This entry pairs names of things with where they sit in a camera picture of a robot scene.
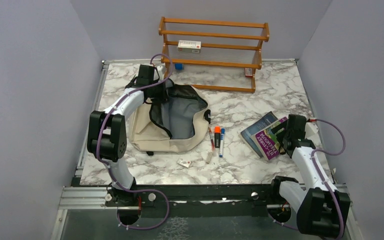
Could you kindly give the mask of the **white and grey box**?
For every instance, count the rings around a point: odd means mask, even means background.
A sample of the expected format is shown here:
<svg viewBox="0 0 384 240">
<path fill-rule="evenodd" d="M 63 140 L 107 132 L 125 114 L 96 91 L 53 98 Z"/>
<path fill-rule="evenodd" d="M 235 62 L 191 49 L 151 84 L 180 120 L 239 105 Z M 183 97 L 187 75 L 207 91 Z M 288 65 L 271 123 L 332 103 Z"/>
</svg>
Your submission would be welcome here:
<svg viewBox="0 0 384 240">
<path fill-rule="evenodd" d="M 177 43 L 177 51 L 180 53 L 201 53 L 201 42 L 193 40 L 179 40 Z"/>
</svg>

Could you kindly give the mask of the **small white eraser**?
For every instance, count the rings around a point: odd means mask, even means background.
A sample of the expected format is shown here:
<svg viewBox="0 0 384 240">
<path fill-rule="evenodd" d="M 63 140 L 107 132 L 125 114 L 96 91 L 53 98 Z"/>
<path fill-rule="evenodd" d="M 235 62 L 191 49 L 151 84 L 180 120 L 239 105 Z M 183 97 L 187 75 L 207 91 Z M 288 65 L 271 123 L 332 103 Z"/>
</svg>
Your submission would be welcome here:
<svg viewBox="0 0 384 240">
<path fill-rule="evenodd" d="M 179 159 L 177 161 L 177 164 L 179 164 L 180 166 L 182 166 L 184 168 L 189 168 L 191 166 L 192 162 L 190 160 Z"/>
</svg>

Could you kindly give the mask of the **orange highlighter marker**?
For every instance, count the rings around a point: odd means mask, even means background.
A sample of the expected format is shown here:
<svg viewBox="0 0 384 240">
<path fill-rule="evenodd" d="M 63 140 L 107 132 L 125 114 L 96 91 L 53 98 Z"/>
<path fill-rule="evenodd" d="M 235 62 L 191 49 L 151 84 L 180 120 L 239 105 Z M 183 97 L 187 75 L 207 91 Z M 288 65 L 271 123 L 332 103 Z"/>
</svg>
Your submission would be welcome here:
<svg viewBox="0 0 384 240">
<path fill-rule="evenodd" d="M 221 145 L 221 127 L 214 127 L 214 146 L 216 149 L 219 149 Z"/>
</svg>

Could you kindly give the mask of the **orange wooden shelf rack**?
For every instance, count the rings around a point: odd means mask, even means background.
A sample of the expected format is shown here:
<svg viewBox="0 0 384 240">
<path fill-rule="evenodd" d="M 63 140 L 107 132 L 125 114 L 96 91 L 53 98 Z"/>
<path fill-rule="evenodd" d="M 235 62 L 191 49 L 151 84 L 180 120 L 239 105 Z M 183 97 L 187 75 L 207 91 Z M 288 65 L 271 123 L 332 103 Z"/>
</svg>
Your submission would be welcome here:
<svg viewBox="0 0 384 240">
<path fill-rule="evenodd" d="M 270 39 L 269 24 L 161 17 L 158 34 L 163 38 L 161 62 L 184 66 L 221 67 L 253 71 L 250 87 L 193 84 L 197 89 L 254 93 L 256 72 L 262 68 L 263 43 Z M 178 52 L 179 40 L 200 41 L 200 53 Z"/>
</svg>

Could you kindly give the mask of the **blue-grey book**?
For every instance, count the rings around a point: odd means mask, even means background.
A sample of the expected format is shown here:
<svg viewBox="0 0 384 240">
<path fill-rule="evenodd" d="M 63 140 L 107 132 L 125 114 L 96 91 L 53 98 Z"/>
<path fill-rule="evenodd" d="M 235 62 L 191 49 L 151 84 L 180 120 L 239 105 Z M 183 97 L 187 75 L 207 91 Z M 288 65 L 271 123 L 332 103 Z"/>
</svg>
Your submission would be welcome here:
<svg viewBox="0 0 384 240">
<path fill-rule="evenodd" d="M 260 118 L 258 121 L 247 127 L 246 129 L 242 130 L 239 133 L 239 137 L 255 152 L 258 151 L 258 148 L 254 141 L 251 139 L 251 136 L 256 134 L 258 131 L 266 128 L 270 124 L 274 123 L 276 120 L 278 120 L 278 117 L 274 115 L 272 111 L 266 113 L 262 118 Z"/>
</svg>

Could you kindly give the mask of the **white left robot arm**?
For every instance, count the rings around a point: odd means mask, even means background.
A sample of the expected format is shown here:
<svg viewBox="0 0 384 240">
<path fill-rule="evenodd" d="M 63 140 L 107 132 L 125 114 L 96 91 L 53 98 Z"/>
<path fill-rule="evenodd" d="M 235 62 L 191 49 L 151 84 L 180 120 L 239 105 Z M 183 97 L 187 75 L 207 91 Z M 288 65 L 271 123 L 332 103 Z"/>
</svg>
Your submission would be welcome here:
<svg viewBox="0 0 384 240">
<path fill-rule="evenodd" d="M 159 80 L 160 70 L 153 64 L 140 65 L 122 95 L 105 110 L 94 110 L 89 116 L 87 150 L 109 173 L 112 198 L 127 206 L 135 203 L 137 191 L 136 180 L 124 159 L 128 145 L 126 121 L 158 89 Z"/>
</svg>

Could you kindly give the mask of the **purple storey treehouse book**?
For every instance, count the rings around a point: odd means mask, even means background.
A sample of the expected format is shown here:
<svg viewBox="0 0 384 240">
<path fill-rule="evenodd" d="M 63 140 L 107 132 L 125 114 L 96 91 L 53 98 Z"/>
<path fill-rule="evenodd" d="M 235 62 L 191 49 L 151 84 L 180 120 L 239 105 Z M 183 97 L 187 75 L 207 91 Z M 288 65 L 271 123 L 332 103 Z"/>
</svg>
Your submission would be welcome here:
<svg viewBox="0 0 384 240">
<path fill-rule="evenodd" d="M 285 129 L 285 125 L 281 124 L 286 121 L 287 117 L 282 117 L 250 137 L 266 161 L 276 158 L 281 153 L 280 143 L 277 140 L 276 133 L 281 133 Z M 273 133 L 272 129 L 276 127 L 278 127 L 277 132 Z"/>
</svg>

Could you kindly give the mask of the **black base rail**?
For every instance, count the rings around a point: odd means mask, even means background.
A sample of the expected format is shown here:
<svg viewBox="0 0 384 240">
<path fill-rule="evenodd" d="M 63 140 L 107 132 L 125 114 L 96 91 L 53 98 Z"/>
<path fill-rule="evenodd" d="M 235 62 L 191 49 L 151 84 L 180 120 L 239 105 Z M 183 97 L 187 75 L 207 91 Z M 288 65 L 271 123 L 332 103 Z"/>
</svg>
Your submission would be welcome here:
<svg viewBox="0 0 384 240">
<path fill-rule="evenodd" d="M 273 217 L 287 222 L 293 210 L 270 184 L 135 185 L 137 193 L 107 187 L 105 206 L 123 219 L 164 217 Z"/>
</svg>

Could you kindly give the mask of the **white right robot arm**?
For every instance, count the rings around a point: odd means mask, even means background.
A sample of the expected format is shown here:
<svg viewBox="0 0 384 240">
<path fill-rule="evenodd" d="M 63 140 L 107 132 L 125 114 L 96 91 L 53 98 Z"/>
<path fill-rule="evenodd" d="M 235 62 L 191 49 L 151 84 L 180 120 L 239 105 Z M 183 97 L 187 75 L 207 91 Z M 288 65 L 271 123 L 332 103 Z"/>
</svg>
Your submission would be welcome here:
<svg viewBox="0 0 384 240">
<path fill-rule="evenodd" d="M 299 168 L 305 187 L 292 177 L 276 176 L 268 190 L 269 199 L 280 204 L 284 200 L 296 213 L 297 230 L 304 235 L 340 239 L 345 233 L 351 199 L 337 189 L 317 157 L 328 151 L 316 148 L 306 138 L 307 123 L 317 118 L 289 114 L 287 120 L 273 129 L 284 154 Z"/>
</svg>

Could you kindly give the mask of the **red pen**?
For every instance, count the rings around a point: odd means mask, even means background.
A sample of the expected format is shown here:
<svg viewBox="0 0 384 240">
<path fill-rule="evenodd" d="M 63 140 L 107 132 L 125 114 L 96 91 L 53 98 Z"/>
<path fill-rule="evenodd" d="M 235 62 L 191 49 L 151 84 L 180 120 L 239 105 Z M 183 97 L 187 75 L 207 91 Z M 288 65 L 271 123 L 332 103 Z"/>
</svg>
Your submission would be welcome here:
<svg viewBox="0 0 384 240">
<path fill-rule="evenodd" d="M 210 127 L 208 128 L 208 135 L 209 135 L 209 138 L 210 138 L 211 150 L 215 151 L 215 143 L 214 143 L 213 131 L 212 131 L 212 129 Z"/>
</svg>

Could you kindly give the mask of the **small blue object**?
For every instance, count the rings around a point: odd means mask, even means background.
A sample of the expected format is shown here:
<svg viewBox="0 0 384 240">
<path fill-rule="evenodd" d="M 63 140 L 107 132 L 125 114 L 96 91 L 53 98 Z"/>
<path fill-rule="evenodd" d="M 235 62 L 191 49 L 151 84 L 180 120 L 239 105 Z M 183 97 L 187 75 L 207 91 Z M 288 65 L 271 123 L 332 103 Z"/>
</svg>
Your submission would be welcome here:
<svg viewBox="0 0 384 240">
<path fill-rule="evenodd" d="M 175 63 L 174 64 L 174 68 L 176 70 L 183 70 L 184 69 L 184 65 L 182 63 Z"/>
</svg>

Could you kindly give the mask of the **small red box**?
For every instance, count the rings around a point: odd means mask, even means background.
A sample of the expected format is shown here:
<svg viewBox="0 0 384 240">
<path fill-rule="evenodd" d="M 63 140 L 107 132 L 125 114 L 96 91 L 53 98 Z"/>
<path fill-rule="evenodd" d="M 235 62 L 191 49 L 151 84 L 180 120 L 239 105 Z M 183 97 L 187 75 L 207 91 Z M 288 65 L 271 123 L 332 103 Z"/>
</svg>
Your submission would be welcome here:
<svg viewBox="0 0 384 240">
<path fill-rule="evenodd" d="M 246 77 L 251 78 L 253 76 L 253 69 L 252 68 L 245 68 L 244 73 Z"/>
</svg>

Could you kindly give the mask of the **beige canvas backpack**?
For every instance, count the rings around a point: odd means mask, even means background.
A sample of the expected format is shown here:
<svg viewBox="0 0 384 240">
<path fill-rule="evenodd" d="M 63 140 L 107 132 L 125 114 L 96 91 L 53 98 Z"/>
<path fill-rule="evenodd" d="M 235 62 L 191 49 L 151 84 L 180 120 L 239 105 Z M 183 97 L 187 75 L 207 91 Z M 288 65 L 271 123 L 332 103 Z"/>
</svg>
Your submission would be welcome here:
<svg viewBox="0 0 384 240">
<path fill-rule="evenodd" d="M 199 145 L 211 122 L 209 101 L 188 84 L 166 82 L 168 99 L 147 99 L 129 118 L 128 139 L 141 152 L 182 153 Z"/>
</svg>

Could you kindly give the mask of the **blue whiteboard marker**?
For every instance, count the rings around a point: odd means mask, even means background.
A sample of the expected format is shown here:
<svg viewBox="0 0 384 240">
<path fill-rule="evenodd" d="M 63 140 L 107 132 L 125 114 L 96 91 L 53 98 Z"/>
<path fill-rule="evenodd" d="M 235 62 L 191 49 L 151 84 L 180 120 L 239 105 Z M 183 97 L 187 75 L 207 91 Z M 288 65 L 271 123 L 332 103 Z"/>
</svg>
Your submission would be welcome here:
<svg viewBox="0 0 384 240">
<path fill-rule="evenodd" d="M 220 144 L 219 144 L 219 157 L 222 158 L 224 155 L 224 142 L 225 142 L 225 128 L 220 130 Z"/>
</svg>

